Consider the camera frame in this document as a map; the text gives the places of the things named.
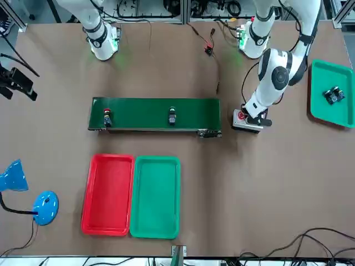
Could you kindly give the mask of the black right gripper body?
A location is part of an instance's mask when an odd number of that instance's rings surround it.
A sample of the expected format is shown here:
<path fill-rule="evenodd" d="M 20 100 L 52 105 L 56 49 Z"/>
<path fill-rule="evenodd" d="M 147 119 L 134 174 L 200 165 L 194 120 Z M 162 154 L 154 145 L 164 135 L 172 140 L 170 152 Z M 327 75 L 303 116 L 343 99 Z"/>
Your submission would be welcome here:
<path fill-rule="evenodd" d="M 8 70 L 1 67 L 1 95 L 10 100 L 13 96 L 13 90 L 25 94 L 32 101 L 36 101 L 38 96 L 33 90 L 33 82 L 19 69 L 14 67 Z"/>

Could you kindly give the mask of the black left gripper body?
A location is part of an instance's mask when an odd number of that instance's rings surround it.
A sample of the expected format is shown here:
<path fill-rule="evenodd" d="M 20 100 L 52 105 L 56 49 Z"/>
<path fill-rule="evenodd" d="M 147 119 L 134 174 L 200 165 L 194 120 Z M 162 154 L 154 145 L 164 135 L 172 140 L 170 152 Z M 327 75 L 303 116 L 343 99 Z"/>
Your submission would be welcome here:
<path fill-rule="evenodd" d="M 249 115 L 247 117 L 247 123 L 257 125 L 257 126 L 270 127 L 272 125 L 272 120 L 267 118 L 267 114 L 268 114 L 268 109 L 258 114 L 255 118 Z"/>

